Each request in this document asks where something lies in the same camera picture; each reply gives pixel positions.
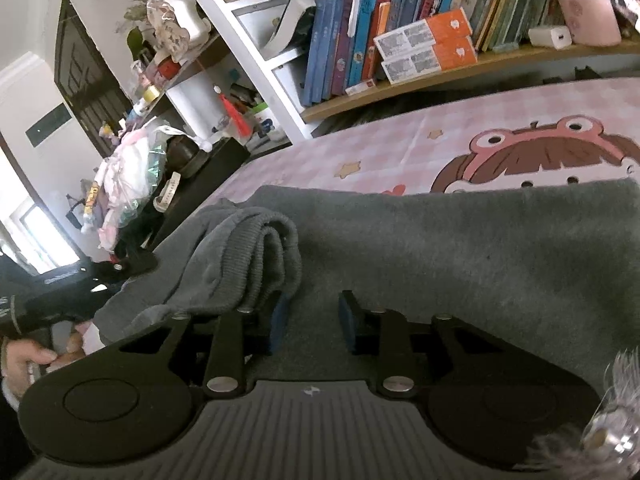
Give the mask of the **person's left hand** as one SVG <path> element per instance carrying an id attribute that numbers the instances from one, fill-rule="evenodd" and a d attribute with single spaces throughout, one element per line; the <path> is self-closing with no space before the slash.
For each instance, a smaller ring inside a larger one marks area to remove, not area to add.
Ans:
<path id="1" fill-rule="evenodd" d="M 26 391 L 35 382 L 33 370 L 43 366 L 50 373 L 103 347 L 98 328 L 91 322 L 74 327 L 63 353 L 56 353 L 33 339 L 4 338 L 1 346 L 2 393 L 9 404 L 17 408 Z"/>

